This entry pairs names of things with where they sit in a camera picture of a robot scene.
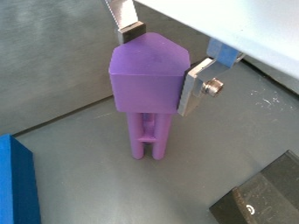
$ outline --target metal bracket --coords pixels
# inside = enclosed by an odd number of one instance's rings
[[[125,44],[146,33],[146,24],[138,21],[137,8],[133,0],[102,0],[117,22],[117,37]]]
[[[246,56],[237,49],[221,43],[216,38],[210,40],[206,57],[196,67],[188,71],[180,102],[178,113],[188,116],[201,104],[205,95],[218,96],[224,83],[217,79]]]

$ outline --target screw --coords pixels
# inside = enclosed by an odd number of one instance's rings
[[[222,89],[224,89],[224,83],[218,79],[214,78],[206,83],[205,94],[209,94],[213,97],[216,97],[220,95]]]

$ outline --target slot in purple object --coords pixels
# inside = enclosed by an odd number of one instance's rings
[[[110,78],[117,109],[127,112],[137,159],[145,156],[145,143],[154,144],[155,159],[165,157],[173,114],[177,114],[190,65],[188,50],[151,32],[114,51]]]

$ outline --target black object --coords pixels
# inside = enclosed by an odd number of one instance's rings
[[[210,211],[220,224],[298,224],[299,157],[288,151]]]

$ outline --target blue box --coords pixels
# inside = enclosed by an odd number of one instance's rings
[[[42,223],[34,154],[11,135],[0,136],[0,223]]]

